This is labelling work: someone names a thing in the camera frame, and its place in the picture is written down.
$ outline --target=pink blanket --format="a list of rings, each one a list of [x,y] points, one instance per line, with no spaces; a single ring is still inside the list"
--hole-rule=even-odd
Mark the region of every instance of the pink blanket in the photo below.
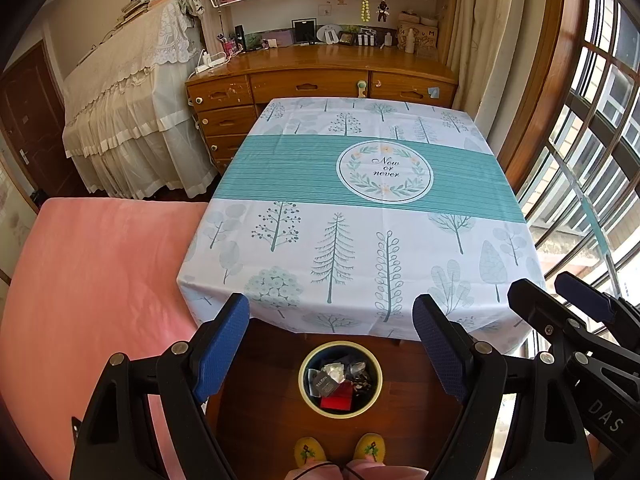
[[[84,417],[109,356],[158,355],[195,332],[175,280],[206,206],[65,198],[38,215],[0,326],[0,392],[54,480],[69,477],[71,417]],[[151,401],[167,470],[184,478]]]

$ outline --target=drawer handle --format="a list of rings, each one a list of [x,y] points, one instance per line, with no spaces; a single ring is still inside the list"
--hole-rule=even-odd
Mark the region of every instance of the drawer handle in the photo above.
[[[410,99],[422,99],[424,95],[418,94],[418,92],[414,92],[411,90],[410,92],[400,92],[400,97],[410,98]]]

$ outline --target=foot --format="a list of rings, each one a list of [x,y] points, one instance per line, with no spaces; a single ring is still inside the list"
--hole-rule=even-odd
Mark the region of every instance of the foot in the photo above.
[[[320,443],[316,439],[310,436],[304,436],[298,439],[296,445],[293,447],[293,455],[298,468],[304,467],[307,462],[311,460],[314,462],[326,461],[324,449],[322,449],[322,446],[320,446]]]
[[[366,433],[356,444],[356,449],[353,452],[353,459],[384,462],[385,451],[385,440],[379,434]]]

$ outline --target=picture frame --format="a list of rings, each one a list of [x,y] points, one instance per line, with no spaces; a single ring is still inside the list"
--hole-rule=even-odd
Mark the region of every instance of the picture frame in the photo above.
[[[318,42],[315,18],[291,20],[291,29],[293,30],[293,43],[316,44]]]
[[[355,38],[354,32],[347,32],[346,30],[341,30],[340,35],[338,37],[338,44],[352,45],[354,38]]]

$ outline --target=white tablecloth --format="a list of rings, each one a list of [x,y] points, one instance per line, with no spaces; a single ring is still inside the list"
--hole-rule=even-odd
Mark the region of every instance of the white tablecloth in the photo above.
[[[277,99],[225,173],[178,284],[198,322],[232,292],[292,332],[418,339],[431,294],[501,351],[530,328],[511,282],[543,285],[516,199],[468,115],[403,102]]]

